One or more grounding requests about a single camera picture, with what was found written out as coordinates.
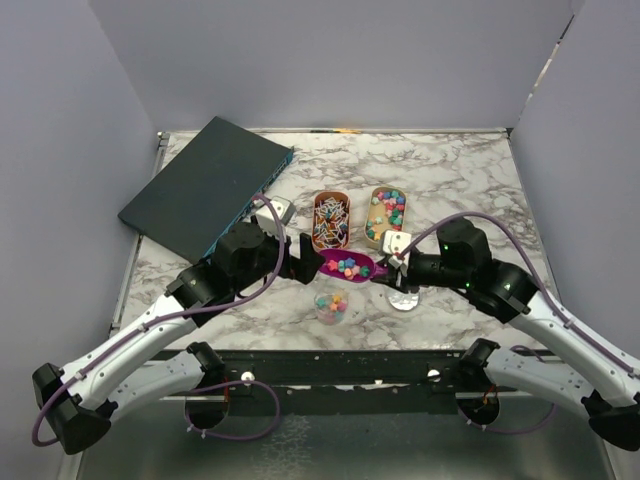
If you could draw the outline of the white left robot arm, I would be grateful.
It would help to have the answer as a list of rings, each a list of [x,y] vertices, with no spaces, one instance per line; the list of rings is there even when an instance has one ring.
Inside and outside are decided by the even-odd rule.
[[[309,235],[299,240],[300,254],[293,256],[284,232],[269,234],[256,223],[238,223],[209,258],[183,270],[147,313],[77,360],[39,367],[32,375],[40,409],[33,444],[49,446],[39,437],[40,426],[48,424],[52,441],[74,455],[96,444],[117,420],[157,399],[238,385],[202,342],[160,364],[148,362],[213,317],[242,305],[239,293],[255,283],[261,292],[277,278],[309,284],[324,259]]]

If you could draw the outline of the beige tray of star candies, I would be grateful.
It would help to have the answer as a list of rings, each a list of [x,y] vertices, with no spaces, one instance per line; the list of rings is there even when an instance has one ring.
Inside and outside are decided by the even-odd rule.
[[[381,186],[370,195],[364,236],[367,245],[376,249],[382,234],[387,230],[403,230],[407,210],[407,196],[399,188]]]

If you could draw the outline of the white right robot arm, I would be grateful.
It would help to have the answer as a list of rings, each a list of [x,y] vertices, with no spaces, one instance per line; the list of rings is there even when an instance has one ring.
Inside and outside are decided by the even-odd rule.
[[[418,250],[419,239],[387,230],[380,237],[375,282],[403,293],[442,287],[476,310],[509,325],[561,360],[553,366],[478,339],[459,362],[459,378],[469,390],[486,386],[521,390],[573,411],[608,443],[639,448],[639,361],[615,347],[569,312],[545,288],[533,265],[519,267],[494,258],[485,233],[468,213],[430,227],[437,254]]]

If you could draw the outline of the pink tray of lollipops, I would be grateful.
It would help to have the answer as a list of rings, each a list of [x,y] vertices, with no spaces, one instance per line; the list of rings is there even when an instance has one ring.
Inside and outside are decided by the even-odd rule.
[[[311,239],[315,250],[346,249],[350,241],[351,201],[340,191],[321,191],[313,202]]]

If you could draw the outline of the purple plastic scoop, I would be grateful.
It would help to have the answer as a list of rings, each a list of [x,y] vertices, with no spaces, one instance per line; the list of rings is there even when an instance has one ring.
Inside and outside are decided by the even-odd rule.
[[[387,274],[370,256],[344,249],[323,249],[319,252],[324,263],[319,272],[351,283],[366,283]]]

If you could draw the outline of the silver round jar lid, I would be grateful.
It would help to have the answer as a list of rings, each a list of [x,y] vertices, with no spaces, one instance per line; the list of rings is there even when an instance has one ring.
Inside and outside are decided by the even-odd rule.
[[[393,309],[401,312],[414,310],[420,303],[419,293],[391,292],[387,294],[386,298]]]

